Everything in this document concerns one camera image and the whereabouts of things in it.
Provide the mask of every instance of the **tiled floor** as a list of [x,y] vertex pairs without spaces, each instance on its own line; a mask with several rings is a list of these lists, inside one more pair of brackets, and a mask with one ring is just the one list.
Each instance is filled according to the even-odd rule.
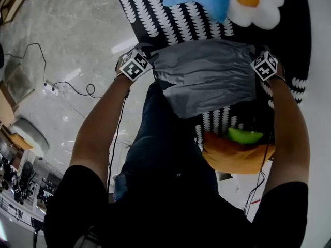
[[[114,80],[120,53],[113,54],[112,48],[131,38],[134,33],[118,0],[25,0],[14,21],[0,28],[5,53],[22,56],[28,44],[37,42],[47,61],[46,80],[55,83],[75,75],[70,83],[77,91],[86,92],[86,85],[92,83],[95,96],[102,96]],[[6,78],[19,61],[6,56],[0,78]],[[79,127],[98,99],[79,96],[66,85],[59,85],[58,96],[43,90],[44,63],[36,45],[20,63],[24,74],[9,82],[14,98],[31,88],[36,92],[16,115],[28,119],[45,136],[51,147],[45,159],[63,173]],[[120,147],[136,136],[152,81],[153,76],[146,74],[131,89],[117,140]]]

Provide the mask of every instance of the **black and white rug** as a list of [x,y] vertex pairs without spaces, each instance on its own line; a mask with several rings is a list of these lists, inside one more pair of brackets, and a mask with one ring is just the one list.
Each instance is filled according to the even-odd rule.
[[[307,0],[285,0],[279,8],[280,23],[272,30],[250,25],[240,27],[226,19],[218,23],[198,3],[164,7],[163,0],[120,0],[139,42],[164,48],[189,40],[222,38],[267,45],[285,67],[287,83],[297,103],[301,103],[308,77],[311,30]],[[273,130],[273,98],[269,86],[257,80],[258,98],[210,111],[189,119],[202,146],[203,131],[222,136],[228,127],[265,133],[266,143]]]

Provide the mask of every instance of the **black sleeve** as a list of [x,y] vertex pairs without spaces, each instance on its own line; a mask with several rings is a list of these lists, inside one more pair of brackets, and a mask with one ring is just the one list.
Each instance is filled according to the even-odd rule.
[[48,248],[73,247],[91,226],[104,217],[107,194],[101,179],[90,169],[67,169],[47,208],[44,236]]
[[280,185],[262,198],[253,221],[258,247],[301,247],[308,210],[308,186]]

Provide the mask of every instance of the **green plush toy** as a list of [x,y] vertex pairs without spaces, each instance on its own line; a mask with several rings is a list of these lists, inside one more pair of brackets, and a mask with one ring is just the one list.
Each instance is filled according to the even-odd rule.
[[255,144],[263,137],[263,133],[229,128],[227,137],[240,144]]

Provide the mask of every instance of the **jeans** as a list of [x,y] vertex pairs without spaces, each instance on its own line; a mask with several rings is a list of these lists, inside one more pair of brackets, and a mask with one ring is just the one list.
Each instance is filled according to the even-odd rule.
[[194,126],[174,114],[159,84],[152,83],[140,129],[115,178],[115,200],[131,191],[150,194],[197,184],[217,192],[215,171],[202,157],[192,131]]

